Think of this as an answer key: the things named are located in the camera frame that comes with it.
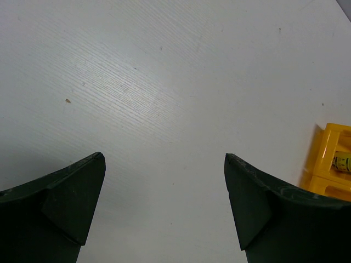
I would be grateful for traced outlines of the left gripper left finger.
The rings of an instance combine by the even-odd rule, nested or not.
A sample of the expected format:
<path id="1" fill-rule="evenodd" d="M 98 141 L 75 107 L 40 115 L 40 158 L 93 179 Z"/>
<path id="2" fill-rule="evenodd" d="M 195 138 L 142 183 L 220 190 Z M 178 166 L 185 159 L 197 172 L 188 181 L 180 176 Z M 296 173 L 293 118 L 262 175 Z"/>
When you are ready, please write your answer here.
<path id="1" fill-rule="evenodd" d="M 76 262 L 106 171 L 101 152 L 1 191 L 1 262 Z"/>

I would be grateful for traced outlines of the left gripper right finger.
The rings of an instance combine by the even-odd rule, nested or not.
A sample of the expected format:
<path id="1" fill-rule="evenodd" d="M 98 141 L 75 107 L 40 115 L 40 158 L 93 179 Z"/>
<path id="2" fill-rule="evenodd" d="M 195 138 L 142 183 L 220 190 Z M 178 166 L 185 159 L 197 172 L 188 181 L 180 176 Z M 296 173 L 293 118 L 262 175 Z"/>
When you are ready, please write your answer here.
<path id="1" fill-rule="evenodd" d="M 248 262 L 350 262 L 350 203 L 303 190 L 225 156 L 224 176 Z"/>

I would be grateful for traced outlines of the small yellow-label brown-cap bottle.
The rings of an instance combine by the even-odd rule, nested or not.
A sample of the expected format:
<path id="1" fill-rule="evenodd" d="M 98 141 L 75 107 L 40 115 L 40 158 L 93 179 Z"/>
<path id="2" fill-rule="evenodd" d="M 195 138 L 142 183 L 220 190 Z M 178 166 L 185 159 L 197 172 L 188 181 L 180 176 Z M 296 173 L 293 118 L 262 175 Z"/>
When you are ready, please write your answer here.
<path id="1" fill-rule="evenodd" d="M 350 160 L 351 160 L 350 152 L 336 151 L 332 161 L 332 167 L 335 170 L 345 172 L 345 173 L 350 173 L 351 171 Z"/>

